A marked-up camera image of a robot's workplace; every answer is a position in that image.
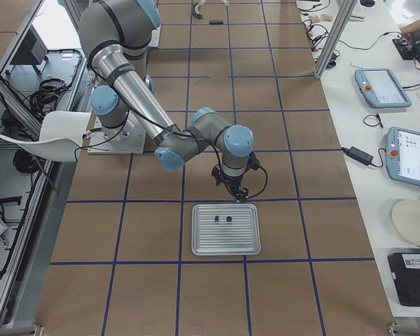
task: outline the touchscreen display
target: touchscreen display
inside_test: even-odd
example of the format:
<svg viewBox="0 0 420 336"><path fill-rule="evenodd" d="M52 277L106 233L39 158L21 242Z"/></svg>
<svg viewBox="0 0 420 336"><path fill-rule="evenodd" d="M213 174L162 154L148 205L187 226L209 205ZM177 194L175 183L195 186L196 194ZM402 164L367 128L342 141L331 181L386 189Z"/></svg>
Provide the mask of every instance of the touchscreen display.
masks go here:
<svg viewBox="0 0 420 336"><path fill-rule="evenodd" d="M386 70L363 71L379 103L403 103L406 98L400 92L390 73Z"/></svg>
<svg viewBox="0 0 420 336"><path fill-rule="evenodd" d="M398 175L420 181L420 135L398 131L400 167Z"/></svg>

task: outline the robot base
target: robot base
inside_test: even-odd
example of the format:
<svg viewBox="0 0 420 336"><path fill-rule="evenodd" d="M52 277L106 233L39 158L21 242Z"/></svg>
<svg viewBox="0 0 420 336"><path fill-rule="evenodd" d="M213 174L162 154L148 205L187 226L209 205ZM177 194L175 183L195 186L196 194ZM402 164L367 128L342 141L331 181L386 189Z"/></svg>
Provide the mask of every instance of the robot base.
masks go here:
<svg viewBox="0 0 420 336"><path fill-rule="evenodd" d="M94 128L100 128L100 121L95 121ZM123 131L109 142L88 148L91 155L115 155L115 154L142 154L145 146L146 131L131 113ZM103 132L92 133L90 146L97 145L106 140Z"/></svg>

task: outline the white plate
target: white plate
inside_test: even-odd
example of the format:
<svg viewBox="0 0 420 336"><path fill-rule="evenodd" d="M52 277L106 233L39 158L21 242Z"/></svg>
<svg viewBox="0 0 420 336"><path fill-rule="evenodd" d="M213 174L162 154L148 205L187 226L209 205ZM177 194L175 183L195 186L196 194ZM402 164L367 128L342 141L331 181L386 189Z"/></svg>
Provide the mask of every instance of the white plate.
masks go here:
<svg viewBox="0 0 420 336"><path fill-rule="evenodd" d="M420 202L404 199L395 203L392 221L404 238L420 246Z"/></svg>

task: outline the small black object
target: small black object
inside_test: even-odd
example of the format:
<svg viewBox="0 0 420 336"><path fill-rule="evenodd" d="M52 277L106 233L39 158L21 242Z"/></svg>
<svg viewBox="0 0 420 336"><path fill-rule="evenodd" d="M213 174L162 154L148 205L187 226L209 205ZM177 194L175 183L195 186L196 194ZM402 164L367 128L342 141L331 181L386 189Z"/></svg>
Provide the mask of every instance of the small black object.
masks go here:
<svg viewBox="0 0 420 336"><path fill-rule="evenodd" d="M394 253L387 260L400 304L420 307L420 251Z"/></svg>
<svg viewBox="0 0 420 336"><path fill-rule="evenodd" d="M326 69L331 69L331 68L334 68L334 67L336 67L336 61L333 60L333 59L330 59L327 63Z"/></svg>
<svg viewBox="0 0 420 336"><path fill-rule="evenodd" d="M375 5L374 0L359 0L360 4L365 7L373 7Z"/></svg>
<svg viewBox="0 0 420 336"><path fill-rule="evenodd" d="M367 154L366 152L363 152L361 149L357 149L357 147L350 147L350 149L347 149L345 147L342 147L342 151L350 158L362 163L363 165L370 165L373 160L373 156L371 154Z"/></svg>
<svg viewBox="0 0 420 336"><path fill-rule="evenodd" d="M199 2L194 3L191 6L191 15L198 20L202 20L204 18L203 14L199 13Z"/></svg>

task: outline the electronic equipment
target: electronic equipment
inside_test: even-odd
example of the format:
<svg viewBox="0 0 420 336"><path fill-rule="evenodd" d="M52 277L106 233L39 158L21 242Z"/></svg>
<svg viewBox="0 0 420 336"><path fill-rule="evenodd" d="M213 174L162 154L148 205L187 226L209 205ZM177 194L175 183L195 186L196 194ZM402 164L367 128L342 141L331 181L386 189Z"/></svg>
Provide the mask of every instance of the electronic equipment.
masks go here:
<svg viewBox="0 0 420 336"><path fill-rule="evenodd" d="M400 304L420 307L420 253L393 253L387 260Z"/></svg>
<svg viewBox="0 0 420 336"><path fill-rule="evenodd" d="M392 179L420 186L420 132L390 128L386 135L386 168Z"/></svg>
<svg viewBox="0 0 420 336"><path fill-rule="evenodd" d="M11 60L11 65L40 65L46 55L45 43L35 28L31 26Z"/></svg>
<svg viewBox="0 0 420 336"><path fill-rule="evenodd" d="M339 6L342 5L342 3L345 0L337 0L337 3ZM353 12L350 14L350 21L364 21L365 20L365 13L363 10L363 7L361 6L359 0L356 0L355 8L353 8Z"/></svg>
<svg viewBox="0 0 420 336"><path fill-rule="evenodd" d="M355 80L364 98L375 108L412 105L411 99L390 69L357 69Z"/></svg>
<svg viewBox="0 0 420 336"><path fill-rule="evenodd" d="M393 38L392 42L403 60L413 60L415 58L414 47L408 38Z"/></svg>

